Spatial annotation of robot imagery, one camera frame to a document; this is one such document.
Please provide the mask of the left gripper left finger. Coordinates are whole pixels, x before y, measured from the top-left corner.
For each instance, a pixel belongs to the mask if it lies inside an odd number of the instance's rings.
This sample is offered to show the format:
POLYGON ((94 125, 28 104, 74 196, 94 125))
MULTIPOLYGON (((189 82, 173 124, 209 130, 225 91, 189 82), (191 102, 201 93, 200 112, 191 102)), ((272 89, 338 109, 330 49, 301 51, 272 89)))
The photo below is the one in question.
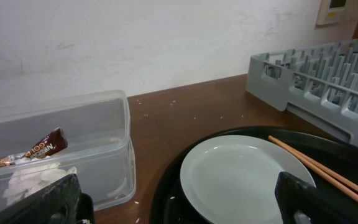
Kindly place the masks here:
POLYGON ((0 211, 0 224, 94 223, 92 198, 69 174, 0 211))

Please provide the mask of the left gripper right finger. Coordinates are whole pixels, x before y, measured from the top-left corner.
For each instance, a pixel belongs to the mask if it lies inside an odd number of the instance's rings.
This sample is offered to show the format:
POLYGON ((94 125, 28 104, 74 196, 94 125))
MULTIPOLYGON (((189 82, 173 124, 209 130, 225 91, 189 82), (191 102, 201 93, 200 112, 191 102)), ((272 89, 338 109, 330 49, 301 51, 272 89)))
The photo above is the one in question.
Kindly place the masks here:
POLYGON ((296 223, 299 213, 312 223, 358 224, 358 205, 344 198, 335 200, 326 192, 288 172, 280 172, 275 198, 284 223, 296 223))

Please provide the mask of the grey dishwasher rack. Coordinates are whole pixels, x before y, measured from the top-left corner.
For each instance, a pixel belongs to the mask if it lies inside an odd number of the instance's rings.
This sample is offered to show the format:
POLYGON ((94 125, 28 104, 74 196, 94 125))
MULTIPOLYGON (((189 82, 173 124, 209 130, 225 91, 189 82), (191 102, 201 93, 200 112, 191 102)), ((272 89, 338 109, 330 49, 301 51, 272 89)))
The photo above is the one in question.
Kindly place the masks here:
POLYGON ((246 90, 358 147, 358 39, 253 55, 246 90))

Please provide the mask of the white wall thermostat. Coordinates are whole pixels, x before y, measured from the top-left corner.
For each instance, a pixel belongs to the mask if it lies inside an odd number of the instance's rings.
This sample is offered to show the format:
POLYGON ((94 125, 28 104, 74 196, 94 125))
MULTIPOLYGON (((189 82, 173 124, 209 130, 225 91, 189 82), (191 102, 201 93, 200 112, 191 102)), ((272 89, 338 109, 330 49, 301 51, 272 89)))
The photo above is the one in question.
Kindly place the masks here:
POLYGON ((322 0, 316 20, 317 26, 358 20, 358 0, 322 0))

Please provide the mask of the grey plate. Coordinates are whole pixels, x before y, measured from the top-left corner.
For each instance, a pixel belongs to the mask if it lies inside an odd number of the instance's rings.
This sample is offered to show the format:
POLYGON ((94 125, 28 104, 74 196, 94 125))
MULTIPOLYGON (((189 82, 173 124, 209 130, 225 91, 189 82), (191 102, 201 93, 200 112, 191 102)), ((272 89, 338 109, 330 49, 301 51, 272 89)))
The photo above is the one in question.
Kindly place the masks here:
POLYGON ((185 156, 183 192, 210 223, 281 223, 275 198, 280 172, 314 185, 308 169, 269 141, 241 135, 205 140, 185 156))

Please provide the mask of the clear plastic bin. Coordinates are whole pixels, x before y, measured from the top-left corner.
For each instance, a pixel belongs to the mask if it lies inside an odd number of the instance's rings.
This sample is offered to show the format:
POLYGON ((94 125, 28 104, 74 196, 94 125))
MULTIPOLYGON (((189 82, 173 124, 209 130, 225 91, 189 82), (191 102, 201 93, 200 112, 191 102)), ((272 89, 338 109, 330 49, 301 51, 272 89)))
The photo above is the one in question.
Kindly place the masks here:
POLYGON ((0 159, 29 151, 42 138, 61 128, 68 147, 40 160, 22 160, 0 168, 2 197, 15 171, 59 162, 75 166, 81 191, 95 210, 124 203, 135 193, 135 157, 130 139, 130 112, 121 90, 72 96, 0 108, 0 159))

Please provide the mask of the white tissue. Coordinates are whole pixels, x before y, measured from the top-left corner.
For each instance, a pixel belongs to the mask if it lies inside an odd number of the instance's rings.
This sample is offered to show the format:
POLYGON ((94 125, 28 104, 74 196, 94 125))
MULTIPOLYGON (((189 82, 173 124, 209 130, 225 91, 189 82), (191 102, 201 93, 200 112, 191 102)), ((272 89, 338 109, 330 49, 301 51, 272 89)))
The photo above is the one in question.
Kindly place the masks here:
POLYGON ((7 206, 36 193, 66 175, 77 174, 77 168, 75 166, 64 170, 59 169, 59 165, 60 163, 56 162, 15 171, 9 180, 8 188, 2 195, 2 197, 7 200, 7 206))

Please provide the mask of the gold foil wrapper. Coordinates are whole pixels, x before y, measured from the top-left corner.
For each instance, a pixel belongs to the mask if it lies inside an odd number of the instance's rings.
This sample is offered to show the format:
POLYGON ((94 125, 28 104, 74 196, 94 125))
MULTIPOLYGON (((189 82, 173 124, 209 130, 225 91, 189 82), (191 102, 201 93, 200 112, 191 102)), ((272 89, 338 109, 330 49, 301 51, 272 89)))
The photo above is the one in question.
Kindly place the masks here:
POLYGON ((0 159, 0 168, 13 166, 19 161, 31 159, 43 159, 52 156, 68 147, 68 141, 61 128, 54 129, 51 133, 41 139, 29 151, 12 154, 0 159))

